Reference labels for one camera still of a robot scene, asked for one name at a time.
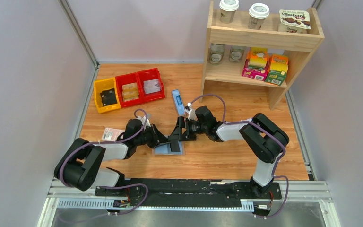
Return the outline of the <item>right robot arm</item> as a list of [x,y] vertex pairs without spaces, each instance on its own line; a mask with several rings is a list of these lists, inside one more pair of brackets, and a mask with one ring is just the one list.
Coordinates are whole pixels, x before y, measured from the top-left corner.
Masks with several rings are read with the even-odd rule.
[[244,140],[258,159],[251,178],[253,185],[265,189],[273,182],[276,163],[290,141],[283,130],[262,113],[240,122],[222,122],[206,106],[193,112],[193,119],[178,118],[168,136],[171,151],[176,151],[179,142],[195,141],[199,134],[205,134],[214,142]]

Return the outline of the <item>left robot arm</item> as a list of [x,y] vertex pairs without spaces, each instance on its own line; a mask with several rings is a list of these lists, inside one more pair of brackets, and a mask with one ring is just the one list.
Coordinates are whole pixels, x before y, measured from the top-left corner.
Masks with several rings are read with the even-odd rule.
[[77,138],[61,158],[54,177],[67,187],[86,191],[92,186],[114,187],[121,175],[115,170],[101,169],[101,163],[111,159],[128,159],[138,146],[155,148],[168,143],[154,124],[148,120],[131,119],[115,141],[90,142]]

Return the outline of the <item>pink leather card holder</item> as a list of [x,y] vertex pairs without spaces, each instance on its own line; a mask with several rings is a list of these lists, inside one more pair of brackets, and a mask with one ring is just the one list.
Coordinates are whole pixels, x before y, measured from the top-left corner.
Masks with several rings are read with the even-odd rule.
[[184,155],[184,144],[182,153],[170,153],[170,145],[169,143],[166,145],[161,145],[152,149],[152,153],[157,156],[181,156]]

